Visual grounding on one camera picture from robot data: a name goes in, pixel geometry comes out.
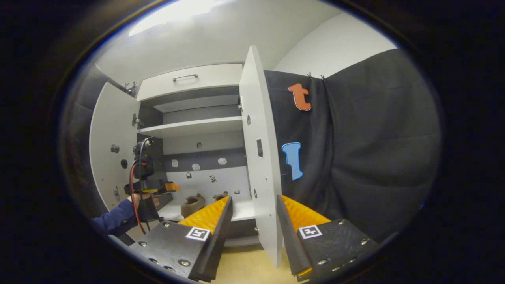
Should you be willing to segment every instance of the black cable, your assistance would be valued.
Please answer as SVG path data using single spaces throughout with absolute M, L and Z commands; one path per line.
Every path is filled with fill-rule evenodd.
M 143 200 L 142 196 L 144 194 L 144 186 L 142 184 L 142 176 L 141 176 L 141 172 L 140 172 L 140 169 L 142 168 L 142 149 L 144 148 L 144 144 L 148 139 L 149 138 L 146 138 L 146 139 L 144 139 L 144 141 L 142 141 L 142 144 L 140 145 L 140 152 L 138 153 L 138 161 L 140 164 L 140 167 L 138 168 L 138 181 L 140 182 L 140 202 L 142 202 L 142 200 Z M 147 230 L 151 231 L 151 228 L 149 228 L 149 220 L 147 219 L 145 210 L 144 210 L 144 218 L 145 218 L 145 223 L 147 225 Z

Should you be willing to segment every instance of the white cabinet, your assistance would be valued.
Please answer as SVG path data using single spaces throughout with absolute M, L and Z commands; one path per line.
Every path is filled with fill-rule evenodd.
M 238 85 L 242 64 L 216 64 L 177 70 L 142 81 L 137 100 L 144 101 L 176 92 Z
M 236 112 L 235 116 L 209 119 L 202 116 L 205 119 L 194 120 L 191 120 L 191 116 L 189 121 L 141 129 L 132 125 L 132 116 L 134 113 L 138 115 L 142 101 L 150 103 L 158 111 L 173 111 L 171 115 L 174 117 L 176 111 L 187 113 L 188 108 L 202 107 L 192 101 L 199 99 L 194 93 L 185 103 L 185 94 L 189 90 L 204 89 L 205 93 L 210 88 L 224 86 L 238 87 L 242 111 L 239 111 L 237 94 L 234 95 L 236 106 L 227 107 Z M 167 104 L 173 103 L 167 103 L 168 96 L 178 96 L 178 105 L 167 107 Z M 233 104 L 233 99 L 223 101 L 223 97 L 205 97 L 205 105 Z M 172 193 L 173 200 L 159 211 L 159 215 L 175 221 L 182 220 L 180 206 L 187 196 L 201 193 L 208 205 L 213 201 L 213 195 L 223 193 L 223 187 L 230 188 L 232 190 L 227 191 L 233 197 L 232 222 L 256 219 L 260 242 L 273 265 L 279 267 L 282 234 L 275 212 L 275 198 L 281 194 L 279 158 L 270 96 L 255 46 L 249 48 L 243 68 L 242 64 L 219 64 L 162 74 L 144 80 L 136 99 L 110 84 L 105 85 L 91 122 L 90 159 L 96 186 L 109 210 L 117 204 L 115 192 L 119 191 L 120 198 L 125 198 L 123 186 L 128 183 L 128 169 L 133 161 L 131 151 L 137 142 L 137 133 L 162 139 L 164 157 L 194 157 L 199 152 L 227 149 L 241 149 L 241 153 L 244 153 L 245 148 L 246 160 L 244 154 L 238 154 L 243 165 L 213 170 L 196 169 L 189 173 L 191 179 L 187 178 L 188 173 L 184 171 L 165 168 L 169 181 L 180 184 L 181 191 Z M 118 143 L 119 153 L 111 152 L 111 145 Z M 120 167 L 122 159 L 128 161 L 127 169 Z M 218 182 L 211 183 L 209 176 Z

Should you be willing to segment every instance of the ceiling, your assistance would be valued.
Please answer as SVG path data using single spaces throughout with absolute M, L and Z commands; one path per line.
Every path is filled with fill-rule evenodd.
M 128 35 L 131 27 L 127 27 L 105 45 L 107 50 L 96 64 L 125 84 L 190 66 L 244 61 L 253 44 L 263 68 L 271 70 L 304 36 L 342 13 L 314 0 L 221 2 L 208 13 L 133 36 Z

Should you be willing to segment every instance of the black fabric backdrop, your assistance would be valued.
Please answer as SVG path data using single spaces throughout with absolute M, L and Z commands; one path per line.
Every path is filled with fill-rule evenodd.
M 330 219 L 345 217 L 377 241 L 415 215 L 437 170 L 441 130 L 434 93 L 404 52 L 382 52 L 324 81 L 265 77 L 284 195 Z M 309 90 L 311 110 L 294 105 L 288 88 L 296 83 Z M 294 181 L 281 151 L 290 142 L 301 144 L 304 173 Z

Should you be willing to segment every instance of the cabinet door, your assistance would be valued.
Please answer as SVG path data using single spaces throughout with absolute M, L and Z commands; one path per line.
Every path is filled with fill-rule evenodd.
M 270 96 L 256 46 L 247 53 L 239 89 L 256 225 L 263 248 L 274 266 L 279 267 L 282 234 L 275 213 L 275 198 L 281 194 L 279 156 Z
M 110 211 L 127 198 L 124 185 L 129 183 L 129 171 L 133 162 L 133 146 L 137 144 L 137 126 L 132 117 L 138 116 L 140 102 L 106 83 L 96 101 L 89 130 L 89 159 L 96 188 Z M 119 152 L 111 152 L 111 145 L 119 146 Z M 124 169 L 121 160 L 128 166 Z M 134 238 L 140 229 L 132 229 Z

